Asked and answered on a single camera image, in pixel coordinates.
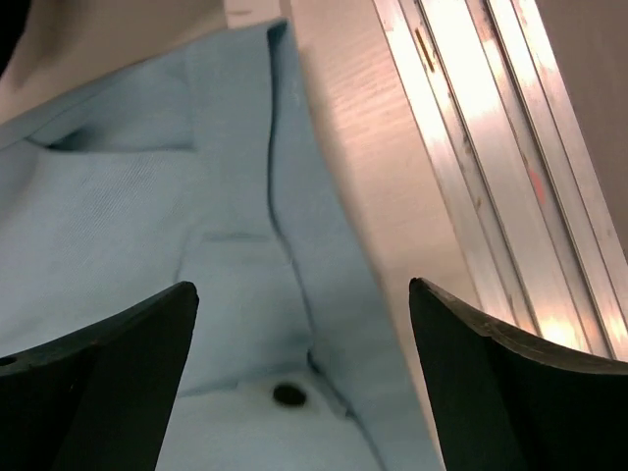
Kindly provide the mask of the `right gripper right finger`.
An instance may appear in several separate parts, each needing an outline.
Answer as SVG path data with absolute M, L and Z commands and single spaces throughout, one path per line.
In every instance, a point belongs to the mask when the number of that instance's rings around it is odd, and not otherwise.
M 624 470 L 627 365 L 494 318 L 424 280 L 411 324 L 448 470 Z

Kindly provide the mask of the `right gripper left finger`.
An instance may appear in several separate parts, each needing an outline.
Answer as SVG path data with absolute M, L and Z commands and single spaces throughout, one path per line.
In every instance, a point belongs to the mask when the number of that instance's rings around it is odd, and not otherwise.
M 1 360 L 4 470 L 153 470 L 199 299 L 181 282 Z

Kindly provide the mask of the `light blue trousers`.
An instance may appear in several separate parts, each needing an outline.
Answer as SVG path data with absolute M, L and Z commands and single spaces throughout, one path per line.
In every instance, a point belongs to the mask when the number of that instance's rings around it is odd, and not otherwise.
M 1 350 L 195 284 L 161 470 L 437 470 L 290 26 L 199 38 L 1 129 Z

